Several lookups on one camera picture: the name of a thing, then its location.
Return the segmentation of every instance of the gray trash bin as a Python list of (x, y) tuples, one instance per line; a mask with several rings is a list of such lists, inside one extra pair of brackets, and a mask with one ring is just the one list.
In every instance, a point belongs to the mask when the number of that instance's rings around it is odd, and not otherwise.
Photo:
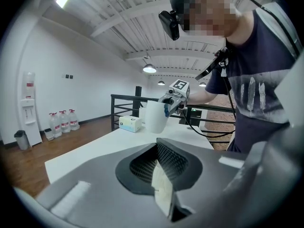
[(15, 133), (14, 137), (15, 137), (15, 139), (16, 139), (18, 145), (19, 145), (19, 148), (21, 150), (26, 150), (30, 147), (28, 137), (25, 134), (25, 131), (23, 131), (23, 130), (17, 131)]

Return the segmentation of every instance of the navy blue t-shirt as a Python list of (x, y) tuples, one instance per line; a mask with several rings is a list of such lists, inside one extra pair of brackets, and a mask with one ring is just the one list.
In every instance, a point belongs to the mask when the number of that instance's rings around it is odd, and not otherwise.
[[(253, 11), (254, 27), (241, 46), (226, 44), (233, 50), (227, 66), (228, 87), (233, 90), (236, 109), (236, 134), (233, 150), (248, 153), (253, 144), (267, 141), (288, 119), (274, 89), (287, 75), (295, 59), (284, 43)], [(223, 78), (212, 71), (206, 91), (225, 94)]]

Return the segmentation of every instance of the railing post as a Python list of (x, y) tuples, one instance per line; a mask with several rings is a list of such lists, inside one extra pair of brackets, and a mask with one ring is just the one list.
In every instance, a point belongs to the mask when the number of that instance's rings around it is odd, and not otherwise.
[(114, 105), (115, 105), (115, 98), (111, 97), (111, 129), (112, 132), (114, 131)]
[[(142, 88), (140, 86), (136, 86), (135, 96), (142, 96)], [(140, 105), (141, 105), (140, 101), (133, 100), (133, 107), (132, 107), (133, 109), (139, 110)], [(132, 116), (139, 117), (139, 111), (133, 111)]]
[(190, 124), (191, 124), (191, 112), (192, 112), (192, 107), (187, 106), (186, 119)]

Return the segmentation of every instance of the person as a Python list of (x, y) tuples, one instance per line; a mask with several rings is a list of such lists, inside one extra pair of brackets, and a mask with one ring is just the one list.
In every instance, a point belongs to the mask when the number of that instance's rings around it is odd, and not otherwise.
[[(232, 56), (226, 69), (228, 89), (237, 104), (235, 139), (228, 151), (248, 153), (289, 125), (274, 89), (295, 62), (285, 44), (263, 23), (257, 11), (241, 13), (230, 0), (170, 0), (184, 31), (220, 36)], [(213, 70), (204, 90), (191, 94), (187, 104), (200, 105), (218, 94), (227, 95), (221, 74)]]

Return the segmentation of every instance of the white table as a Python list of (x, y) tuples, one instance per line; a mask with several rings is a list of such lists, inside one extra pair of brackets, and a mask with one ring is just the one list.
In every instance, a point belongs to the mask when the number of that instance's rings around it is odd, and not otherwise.
[[(49, 182), (55, 182), (90, 159), (139, 145), (155, 143), (156, 138), (168, 138), (202, 148), (213, 149), (204, 136), (200, 136), (189, 128), (188, 125), (168, 122), (164, 131), (160, 134), (148, 132), (144, 127), (136, 133), (117, 129), (99, 139), (45, 162)], [(201, 133), (198, 127), (195, 126), (194, 128)]]

